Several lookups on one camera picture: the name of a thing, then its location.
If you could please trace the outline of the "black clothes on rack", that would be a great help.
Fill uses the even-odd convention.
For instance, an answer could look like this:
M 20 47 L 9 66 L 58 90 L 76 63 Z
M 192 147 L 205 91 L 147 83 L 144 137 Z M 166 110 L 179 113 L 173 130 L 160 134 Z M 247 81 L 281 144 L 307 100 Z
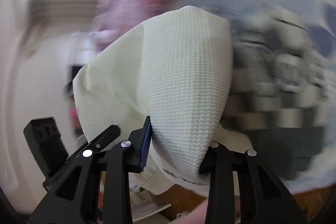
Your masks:
M 73 80 L 77 76 L 80 69 L 82 69 L 84 65 L 82 64 L 74 64 L 68 66 L 68 82 L 64 86 L 63 93 L 67 100 L 74 101 L 74 88 L 73 88 Z

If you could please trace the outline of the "black white checkered garment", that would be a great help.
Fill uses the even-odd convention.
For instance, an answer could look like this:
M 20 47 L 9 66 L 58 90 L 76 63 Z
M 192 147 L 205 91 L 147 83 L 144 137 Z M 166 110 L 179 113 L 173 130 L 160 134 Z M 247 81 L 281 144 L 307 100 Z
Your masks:
M 277 176 L 294 180 L 322 151 L 324 86 L 321 60 L 301 18 L 272 7 L 236 27 L 222 126 L 246 134 Z

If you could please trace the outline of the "white button-up jacket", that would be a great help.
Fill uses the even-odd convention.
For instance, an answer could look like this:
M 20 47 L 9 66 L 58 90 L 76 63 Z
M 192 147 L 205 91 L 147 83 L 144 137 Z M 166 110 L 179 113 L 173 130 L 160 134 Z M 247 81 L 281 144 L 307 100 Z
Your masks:
M 228 20 L 194 6 L 138 24 L 84 65 L 73 81 L 78 118 L 87 140 L 111 125 L 120 139 L 151 120 L 154 194 L 180 185 L 206 197 L 210 178 L 199 167 L 210 143 L 242 152 L 239 132 L 222 128 L 233 73 Z

